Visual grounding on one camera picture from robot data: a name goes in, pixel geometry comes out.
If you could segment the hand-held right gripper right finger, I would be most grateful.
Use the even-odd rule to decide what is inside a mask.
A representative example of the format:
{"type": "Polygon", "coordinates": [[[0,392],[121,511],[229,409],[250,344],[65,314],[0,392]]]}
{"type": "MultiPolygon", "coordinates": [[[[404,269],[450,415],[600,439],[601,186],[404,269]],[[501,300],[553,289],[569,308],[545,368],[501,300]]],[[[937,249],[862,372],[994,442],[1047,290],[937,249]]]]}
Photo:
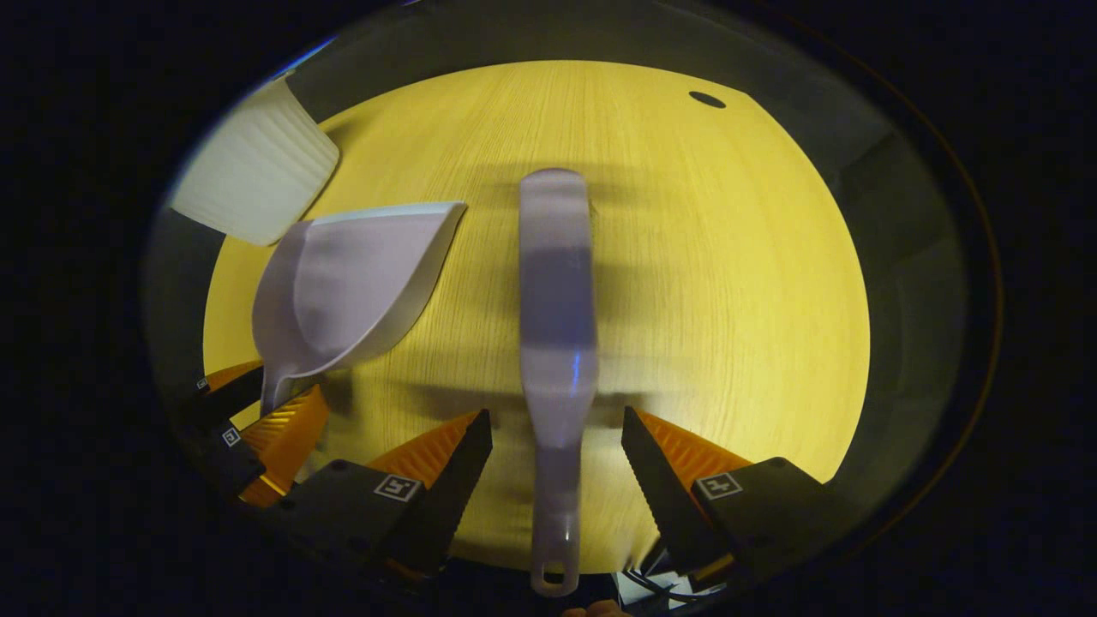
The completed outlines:
{"type": "Polygon", "coordinates": [[[853,527],[853,505],[783,457],[747,461],[627,407],[620,444],[671,563],[694,584],[764,584],[853,527]]]}

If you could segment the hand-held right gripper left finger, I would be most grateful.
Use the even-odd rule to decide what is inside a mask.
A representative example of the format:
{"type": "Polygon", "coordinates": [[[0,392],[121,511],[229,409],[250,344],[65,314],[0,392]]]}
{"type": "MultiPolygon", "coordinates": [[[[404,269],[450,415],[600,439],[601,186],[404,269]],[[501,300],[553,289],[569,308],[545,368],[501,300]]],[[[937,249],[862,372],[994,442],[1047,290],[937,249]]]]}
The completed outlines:
{"type": "Polygon", "coordinates": [[[436,577],[493,449],[489,410],[397,446],[372,464],[333,459],[274,505],[274,528],[344,577],[436,577]]]}

